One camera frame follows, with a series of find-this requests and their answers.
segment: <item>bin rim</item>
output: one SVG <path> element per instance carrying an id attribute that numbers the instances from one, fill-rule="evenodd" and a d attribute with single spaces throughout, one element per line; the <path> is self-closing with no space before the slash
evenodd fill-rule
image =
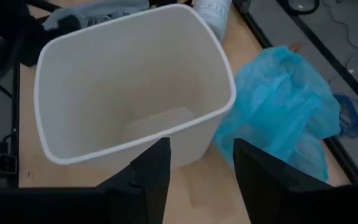
<path id="1" fill-rule="evenodd" d="M 82 32 L 89 32 L 90 30 L 97 29 L 100 26 L 108 26 L 109 24 L 114 23 L 114 22 L 121 22 L 121 21 L 124 21 L 124 20 L 131 19 L 133 17 L 143 16 L 143 15 L 146 15 L 146 14 L 154 13 L 154 12 L 157 12 L 157 11 L 163 11 L 163 10 L 167 10 L 167 9 L 170 9 L 170 8 L 182 8 L 184 10 L 187 10 L 187 11 L 191 12 L 196 17 L 196 19 L 203 25 L 203 27 L 206 30 L 206 32 L 208 32 L 208 34 L 212 38 L 213 42 L 215 43 L 215 46 L 217 47 L 217 49 L 218 49 L 218 51 L 219 51 L 219 53 L 221 55 L 221 58 L 222 58 L 223 62 L 224 62 L 224 66 L 225 66 L 226 73 L 227 73 L 227 78 L 229 79 L 229 87 L 230 87 L 230 92 L 231 92 L 229 101 L 222 108 L 220 108 L 220 109 L 218 109 L 216 111 L 210 112 L 210 113 L 208 113 L 208 114 L 206 114 L 204 116 L 201 116 L 199 118 L 193 119 L 193 120 L 191 120 L 189 122 L 180 124 L 178 126 L 174 126 L 174 127 L 170 128 L 170 129 L 167 129 L 167 130 L 155 133 L 155 134 L 145 136 L 145 137 L 140 138 L 140 139 L 125 142 L 124 144 L 119 144 L 117 146 L 112 146 L 112 147 L 109 147 L 109 148 L 98 150 L 96 152 L 91 152 L 89 154 L 76 156 L 76 157 L 72 157 L 72 158 L 67 158 L 67 159 L 62 159 L 62 158 L 59 158 L 57 156 L 54 156 L 51 153 L 50 149 L 49 149 L 48 142 L 47 142 L 47 140 L 45 138 L 44 129 L 42 128 L 43 126 L 42 126 L 42 122 L 41 122 L 41 115 L 40 115 L 40 109 L 39 109 L 39 100 L 38 100 L 38 98 L 39 98 L 39 84 L 40 84 L 39 83 L 40 82 L 40 71 L 41 71 L 41 68 L 42 68 L 42 59 L 44 58 L 45 52 L 48 50 L 48 48 L 51 45 L 53 45 L 54 43 L 56 43 L 56 42 L 58 42 L 58 41 L 60 41 L 62 39 L 70 38 L 71 36 L 78 35 L 78 34 L 80 34 Z M 149 9 L 147 11 L 138 12 L 138 13 L 131 14 L 131 15 L 128 15 L 128 16 L 124 16 L 124 17 L 121 17 L 121 18 L 118 18 L 118 19 L 114 19 L 114 20 L 111 20 L 111 21 L 96 24 L 96 25 L 91 26 L 91 27 L 87 27 L 87 28 L 84 28 L 84 29 L 81 29 L 81 30 L 78 30 L 78 31 L 74 31 L 74 32 L 69 33 L 67 35 L 57 37 L 56 39 L 53 39 L 49 43 L 47 43 L 44 46 L 44 48 L 41 50 L 40 57 L 39 57 L 38 63 L 37 63 L 37 70 L 36 70 L 36 73 L 35 73 L 34 110 L 35 110 L 35 122 L 36 122 L 36 125 L 37 125 L 37 131 L 38 131 L 40 142 L 41 142 L 41 145 L 42 145 L 42 149 L 44 150 L 45 155 L 47 156 L 47 158 L 50 161 L 52 161 L 52 162 L 54 162 L 56 164 L 59 164 L 59 165 L 70 165 L 70 164 L 76 164 L 76 163 L 84 162 L 84 161 L 87 161 L 87 160 L 90 160 L 90 159 L 95 159 L 97 157 L 101 157 L 101 156 L 105 156 L 105 155 L 108 155 L 108 154 L 116 153 L 116 152 L 125 150 L 125 149 L 130 148 L 130 147 L 134 147 L 134 146 L 137 146 L 137 145 L 149 142 L 149 141 L 158 140 L 160 138 L 167 137 L 167 136 L 169 136 L 169 135 L 171 135 L 173 133 L 177 133 L 179 131 L 188 129 L 188 128 L 192 127 L 192 126 L 195 126 L 197 124 L 203 123 L 203 122 L 205 122 L 207 120 L 213 119 L 214 117 L 217 117 L 219 115 L 224 114 L 225 112 L 229 111 L 232 108 L 235 100 L 236 100 L 236 86 L 234 84 L 234 77 L 233 77 L 233 74 L 232 74 L 232 70 L 231 70 L 229 60 L 227 59 L 226 54 L 224 53 L 224 50 L 223 50 L 219 40 L 216 38 L 216 36 L 214 35 L 213 31 L 208 27 L 208 25 L 205 23 L 205 21 L 190 6 L 187 6 L 187 5 L 184 5 L 184 4 L 171 4 L 171 5 L 168 5 L 168 6 L 162 6 L 162 7 L 158 7 L 158 8 L 155 8 L 155 9 Z"/>

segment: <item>trash can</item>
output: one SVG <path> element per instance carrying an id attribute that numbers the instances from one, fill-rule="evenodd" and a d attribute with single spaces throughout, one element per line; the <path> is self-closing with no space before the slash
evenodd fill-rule
<path id="1" fill-rule="evenodd" d="M 40 54 L 34 91 L 45 155 L 113 173 L 162 137 L 172 167 L 200 159 L 236 97 L 218 40 L 181 4 L 54 39 Z"/>

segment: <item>white bottle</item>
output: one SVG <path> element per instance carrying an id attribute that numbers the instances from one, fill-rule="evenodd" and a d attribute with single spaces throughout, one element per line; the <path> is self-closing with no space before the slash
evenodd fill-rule
<path id="1" fill-rule="evenodd" d="M 196 0 L 194 10 L 204 19 L 222 43 L 231 0 Z"/>

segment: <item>table surface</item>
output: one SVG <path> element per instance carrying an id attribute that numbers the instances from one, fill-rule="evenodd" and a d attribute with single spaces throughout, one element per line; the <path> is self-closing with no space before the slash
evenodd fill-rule
<path id="1" fill-rule="evenodd" d="M 70 6 L 86 0 L 52 0 Z M 31 8 L 37 17 L 47 13 Z M 223 47 L 236 73 L 262 49 L 238 13 L 231 9 Z M 111 175 L 84 165 L 58 166 L 42 151 L 35 125 L 35 67 L 21 65 L 20 77 L 20 172 L 19 187 L 95 186 Z M 329 183 L 349 183 L 342 169 L 323 144 Z M 231 170 L 214 146 L 192 164 L 172 170 L 164 223 L 247 223 L 246 208 Z"/>

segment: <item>plastic bag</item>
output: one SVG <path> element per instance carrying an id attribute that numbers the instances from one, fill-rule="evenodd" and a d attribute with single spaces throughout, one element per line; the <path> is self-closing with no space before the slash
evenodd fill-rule
<path id="1" fill-rule="evenodd" d="M 274 47 L 239 70 L 236 88 L 233 109 L 213 138 L 230 165 L 234 138 L 242 138 L 326 181 L 320 140 L 340 131 L 340 107 L 320 74 L 287 47 Z"/>

